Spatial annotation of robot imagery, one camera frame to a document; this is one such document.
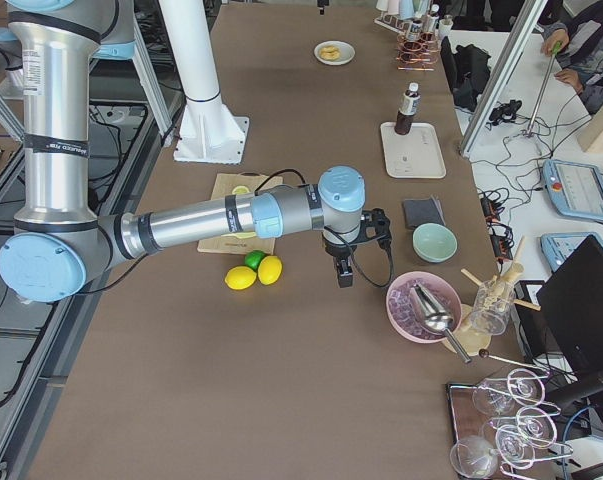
blue cable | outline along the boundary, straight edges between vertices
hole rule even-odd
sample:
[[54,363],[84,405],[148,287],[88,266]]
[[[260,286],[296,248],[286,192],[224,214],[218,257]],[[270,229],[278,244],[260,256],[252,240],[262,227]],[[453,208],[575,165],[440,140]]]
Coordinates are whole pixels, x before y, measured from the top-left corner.
[[[570,431],[570,427],[572,426],[574,421],[577,419],[577,417],[579,415],[581,415],[583,412],[585,412],[586,410],[589,410],[590,408],[593,408],[593,407],[591,407],[590,405],[588,405],[587,407],[583,407],[581,410],[579,410],[577,413],[575,413],[574,415],[572,415],[570,417],[570,420],[568,420],[568,423],[565,424],[565,430],[563,430],[563,438],[562,438],[563,443],[567,442],[568,432]],[[561,459],[561,468],[563,469],[563,480],[568,480],[568,460],[567,460],[567,458]]]

pink bowl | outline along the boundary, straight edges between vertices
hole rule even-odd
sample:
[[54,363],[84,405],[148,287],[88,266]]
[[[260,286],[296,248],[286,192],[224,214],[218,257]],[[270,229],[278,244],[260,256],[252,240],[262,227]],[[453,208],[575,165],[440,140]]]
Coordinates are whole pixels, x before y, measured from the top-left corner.
[[388,318],[394,329],[408,340],[417,343],[440,342],[445,338],[443,334],[430,333],[417,321],[409,295],[410,290],[417,283],[430,290],[437,300],[450,310],[454,316],[454,325],[451,330],[457,329],[461,322],[461,300],[457,292],[441,277],[428,272],[404,273],[392,282],[385,297]]

scoop handle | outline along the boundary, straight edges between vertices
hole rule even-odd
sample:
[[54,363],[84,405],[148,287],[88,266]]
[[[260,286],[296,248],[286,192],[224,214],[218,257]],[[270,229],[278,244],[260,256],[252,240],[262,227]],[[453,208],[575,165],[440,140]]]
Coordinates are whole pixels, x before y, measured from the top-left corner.
[[452,345],[452,348],[454,348],[454,350],[463,359],[463,363],[470,363],[472,361],[472,359],[470,358],[470,355],[468,355],[468,352],[465,351],[465,348],[463,348],[463,345],[461,345],[459,343],[459,341],[457,340],[457,337],[455,337],[452,334],[452,332],[450,331],[450,329],[446,328],[443,331],[443,334],[445,335],[445,338],[448,339],[448,342],[450,342],[450,345]]

wooden cutting board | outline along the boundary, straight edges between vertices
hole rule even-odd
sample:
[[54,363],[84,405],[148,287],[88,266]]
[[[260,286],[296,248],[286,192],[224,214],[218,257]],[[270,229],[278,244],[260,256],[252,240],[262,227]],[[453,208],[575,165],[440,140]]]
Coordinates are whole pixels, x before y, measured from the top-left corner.
[[[219,173],[214,182],[210,199],[232,195],[233,190],[237,187],[245,187],[249,192],[253,192],[266,178],[268,177],[265,175]],[[273,177],[264,188],[271,188],[282,183],[282,177]],[[236,255],[245,255],[252,250],[262,250],[268,255],[272,255],[274,238],[259,238],[254,233],[228,234],[200,240],[197,250],[204,253],[233,253]]]

metal scoop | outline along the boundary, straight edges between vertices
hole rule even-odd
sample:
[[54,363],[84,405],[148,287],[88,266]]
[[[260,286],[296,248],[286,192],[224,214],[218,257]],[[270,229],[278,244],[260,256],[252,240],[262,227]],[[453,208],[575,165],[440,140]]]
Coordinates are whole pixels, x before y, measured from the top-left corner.
[[415,308],[419,310],[417,312],[419,323],[431,333],[442,333],[445,335],[452,348],[463,359],[463,362],[470,363],[472,361],[470,355],[468,355],[463,345],[459,343],[450,330],[450,327],[454,325],[452,314],[441,305],[441,302],[427,288],[417,284],[413,289],[415,293],[414,297],[416,298]]

